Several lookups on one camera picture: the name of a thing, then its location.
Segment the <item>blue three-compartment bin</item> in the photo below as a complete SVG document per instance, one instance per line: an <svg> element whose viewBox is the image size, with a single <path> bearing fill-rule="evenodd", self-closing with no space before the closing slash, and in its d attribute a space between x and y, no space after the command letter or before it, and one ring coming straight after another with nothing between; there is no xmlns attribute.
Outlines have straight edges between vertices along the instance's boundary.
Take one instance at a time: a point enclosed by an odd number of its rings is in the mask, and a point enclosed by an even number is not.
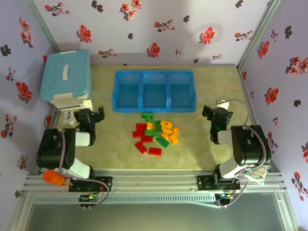
<svg viewBox="0 0 308 231"><path fill-rule="evenodd" d="M117 113L191 113L197 95L190 70L116 71L112 105Z"/></svg>

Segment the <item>aluminium frame rails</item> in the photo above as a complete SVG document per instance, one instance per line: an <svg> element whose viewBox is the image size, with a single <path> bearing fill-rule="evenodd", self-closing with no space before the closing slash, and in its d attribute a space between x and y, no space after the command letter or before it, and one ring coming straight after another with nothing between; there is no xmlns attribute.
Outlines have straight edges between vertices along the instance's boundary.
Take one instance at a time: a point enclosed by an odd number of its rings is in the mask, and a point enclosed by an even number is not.
<svg viewBox="0 0 308 231"><path fill-rule="evenodd" d="M98 169L99 177L113 178L112 194L137 193L198 193L197 176L211 175L210 171L201 170L125 170ZM21 189L23 193L32 194L68 194L70 179L63 186L46 183L40 175L27 176Z"/></svg>

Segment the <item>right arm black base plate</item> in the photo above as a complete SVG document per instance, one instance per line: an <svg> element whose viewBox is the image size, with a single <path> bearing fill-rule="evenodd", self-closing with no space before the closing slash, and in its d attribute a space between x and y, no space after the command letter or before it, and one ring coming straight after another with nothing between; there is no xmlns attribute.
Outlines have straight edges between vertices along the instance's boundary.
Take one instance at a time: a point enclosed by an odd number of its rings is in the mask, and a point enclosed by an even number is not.
<svg viewBox="0 0 308 231"><path fill-rule="evenodd" d="M241 188L237 179L218 178L213 175L197 176L197 186L199 191L236 191Z"/></svg>

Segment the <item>storage box with blue lid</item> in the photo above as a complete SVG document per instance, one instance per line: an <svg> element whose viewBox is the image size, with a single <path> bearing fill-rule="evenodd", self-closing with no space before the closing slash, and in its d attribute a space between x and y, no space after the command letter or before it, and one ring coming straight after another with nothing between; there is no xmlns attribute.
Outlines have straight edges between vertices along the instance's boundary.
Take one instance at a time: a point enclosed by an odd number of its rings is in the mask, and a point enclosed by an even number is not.
<svg viewBox="0 0 308 231"><path fill-rule="evenodd" d="M44 68L40 97L56 108L92 100L90 53L74 50L50 54Z"/></svg>

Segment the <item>aluminium corner post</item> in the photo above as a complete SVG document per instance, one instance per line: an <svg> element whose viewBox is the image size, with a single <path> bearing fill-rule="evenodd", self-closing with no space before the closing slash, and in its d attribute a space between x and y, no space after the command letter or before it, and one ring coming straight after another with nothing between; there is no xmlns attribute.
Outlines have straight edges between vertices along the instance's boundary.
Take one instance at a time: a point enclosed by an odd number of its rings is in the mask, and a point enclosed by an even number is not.
<svg viewBox="0 0 308 231"><path fill-rule="evenodd" d="M55 41L51 31L49 30L42 14L40 13L37 5L35 4L34 0L22 0L24 5L27 7L31 15L35 18L39 28L41 29L43 35L45 36L46 40L48 41L49 45L51 46L54 52L60 52L60 48Z"/></svg>
<svg viewBox="0 0 308 231"><path fill-rule="evenodd" d="M266 31L269 23L271 22L275 12L277 11L279 5L281 4L282 0L269 0L269 3L266 7L266 10L252 36L252 39L245 49L238 65L237 71L238 73L242 72L246 64L248 63L250 57L252 56L257 44L259 43L260 39L262 38L264 32Z"/></svg>

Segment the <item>white paper label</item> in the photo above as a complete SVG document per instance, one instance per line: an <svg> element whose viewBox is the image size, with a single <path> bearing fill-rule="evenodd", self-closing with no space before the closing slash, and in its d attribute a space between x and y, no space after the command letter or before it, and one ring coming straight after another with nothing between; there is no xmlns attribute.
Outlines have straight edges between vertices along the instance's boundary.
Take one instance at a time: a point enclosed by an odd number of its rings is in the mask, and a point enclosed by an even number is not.
<svg viewBox="0 0 308 231"><path fill-rule="evenodd" d="M74 116L73 111L65 111L64 112L64 123L68 123L71 126L76 126L77 125L77 120Z"/></svg>

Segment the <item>orange cylinder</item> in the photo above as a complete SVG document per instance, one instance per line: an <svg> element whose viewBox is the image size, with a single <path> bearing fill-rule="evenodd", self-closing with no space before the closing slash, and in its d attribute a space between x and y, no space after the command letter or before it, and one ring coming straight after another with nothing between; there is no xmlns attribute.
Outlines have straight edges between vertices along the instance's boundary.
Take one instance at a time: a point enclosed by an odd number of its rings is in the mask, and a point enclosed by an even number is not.
<svg viewBox="0 0 308 231"><path fill-rule="evenodd" d="M65 183L65 177L53 170L46 171L43 174L43 180L49 184L53 184L56 186L62 186Z"/></svg>

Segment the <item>clear plastic bag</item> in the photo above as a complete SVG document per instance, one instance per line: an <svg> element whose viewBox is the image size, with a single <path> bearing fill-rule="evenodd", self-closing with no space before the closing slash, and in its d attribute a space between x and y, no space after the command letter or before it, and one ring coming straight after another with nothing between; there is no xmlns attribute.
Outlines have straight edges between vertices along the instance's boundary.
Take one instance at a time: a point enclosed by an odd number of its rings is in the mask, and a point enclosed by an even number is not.
<svg viewBox="0 0 308 231"><path fill-rule="evenodd" d="M246 171L245 177L251 181L263 185L268 170L271 169L270 165L264 165L259 168L252 168Z"/></svg>

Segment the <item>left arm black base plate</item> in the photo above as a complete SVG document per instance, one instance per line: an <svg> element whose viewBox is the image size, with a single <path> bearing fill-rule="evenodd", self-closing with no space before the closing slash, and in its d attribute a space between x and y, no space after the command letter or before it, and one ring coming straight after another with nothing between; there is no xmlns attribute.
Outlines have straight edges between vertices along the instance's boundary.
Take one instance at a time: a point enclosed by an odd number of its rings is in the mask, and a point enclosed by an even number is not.
<svg viewBox="0 0 308 231"><path fill-rule="evenodd" d="M111 190L112 187L112 177L96 177L95 180L98 180L100 182L103 182L107 185L109 190ZM106 186L99 183L99 182L93 182L93 181L85 181L85 180L70 180L69 184L69 192L72 193L78 193L78 192L91 192L91 193L99 193L99 192L107 192Z"/></svg>

